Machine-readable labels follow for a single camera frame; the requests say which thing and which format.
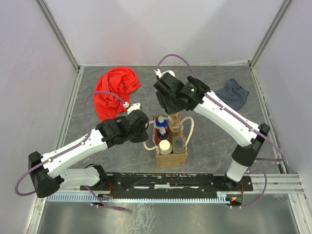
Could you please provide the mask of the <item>clear yellow liquid bottle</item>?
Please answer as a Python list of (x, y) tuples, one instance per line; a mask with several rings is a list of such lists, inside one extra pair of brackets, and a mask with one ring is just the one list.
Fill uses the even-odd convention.
[(168, 126), (172, 133), (178, 133), (180, 130), (180, 113), (168, 115)]

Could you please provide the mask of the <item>printed canvas tote bag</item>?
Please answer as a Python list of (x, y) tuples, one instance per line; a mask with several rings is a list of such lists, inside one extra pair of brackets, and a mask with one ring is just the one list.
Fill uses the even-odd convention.
[[(143, 142), (143, 146), (146, 150), (148, 151), (154, 151), (155, 155), (156, 155), (156, 163), (157, 163), (157, 167), (158, 168), (171, 168), (171, 167), (177, 167), (177, 166), (181, 166), (185, 163), (187, 157), (188, 157), (188, 152), (187, 152), (187, 146), (188, 143), (191, 139), (191, 136), (193, 134), (193, 130), (194, 130), (194, 119), (192, 117), (185, 117), (185, 118), (181, 118), (180, 121), (180, 130), (178, 133), (172, 133), (171, 130), (167, 129), (169, 136), (168, 136), (168, 141), (172, 144), (173, 141), (173, 137), (184, 137), (185, 138), (185, 153), (184, 154), (173, 154), (173, 152), (169, 155), (160, 155), (159, 154), (159, 147), (158, 144), (161, 140), (159, 140), (156, 136), (157, 130), (163, 127), (157, 127), (156, 126), (156, 119), (159, 116), (154, 116), (154, 119), (152, 121), (149, 122), (149, 125), (153, 127), (153, 134), (152, 134), (152, 140), (153, 140), (153, 146), (152, 147), (148, 147), (146, 142)], [(189, 134), (187, 136), (184, 135), (183, 133), (183, 124), (185, 121), (189, 120), (191, 122), (191, 127), (190, 127), (190, 131)]]

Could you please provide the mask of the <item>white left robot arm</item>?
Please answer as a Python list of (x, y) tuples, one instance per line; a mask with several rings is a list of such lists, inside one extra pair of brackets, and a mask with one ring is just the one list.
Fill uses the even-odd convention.
[(28, 169), (38, 198), (52, 195), (61, 188), (66, 179), (65, 170), (80, 160), (127, 141), (144, 142), (148, 139), (146, 129), (149, 119), (137, 109), (127, 116), (106, 119), (87, 135), (50, 153), (35, 151), (28, 156)]

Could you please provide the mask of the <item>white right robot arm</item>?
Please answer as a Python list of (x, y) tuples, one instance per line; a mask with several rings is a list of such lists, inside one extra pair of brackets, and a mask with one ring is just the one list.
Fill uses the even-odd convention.
[(166, 114), (195, 111), (218, 125), (237, 142), (226, 177), (239, 182), (255, 161), (270, 127), (244, 118), (197, 78), (188, 76), (187, 83), (183, 83), (171, 70), (161, 72), (157, 69), (155, 74), (156, 97)]

